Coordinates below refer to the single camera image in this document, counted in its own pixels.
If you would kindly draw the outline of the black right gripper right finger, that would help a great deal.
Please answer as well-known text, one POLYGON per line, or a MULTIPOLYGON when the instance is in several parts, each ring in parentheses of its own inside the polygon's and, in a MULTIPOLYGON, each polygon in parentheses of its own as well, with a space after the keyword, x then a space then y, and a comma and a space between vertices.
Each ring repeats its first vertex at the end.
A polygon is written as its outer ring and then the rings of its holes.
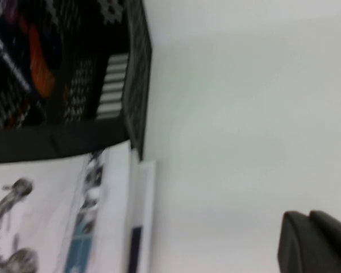
POLYGON ((321 230, 332 249, 341 259, 341 222, 321 210, 312 210, 309 217, 321 230))

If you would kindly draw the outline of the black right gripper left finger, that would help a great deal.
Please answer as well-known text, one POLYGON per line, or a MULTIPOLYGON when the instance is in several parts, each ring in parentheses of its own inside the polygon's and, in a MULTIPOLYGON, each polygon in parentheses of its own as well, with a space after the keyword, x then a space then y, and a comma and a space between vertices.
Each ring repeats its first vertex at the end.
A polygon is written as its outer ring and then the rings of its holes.
POLYGON ((341 259, 322 231, 300 212, 285 212, 278 245, 280 272, 341 272, 341 259))

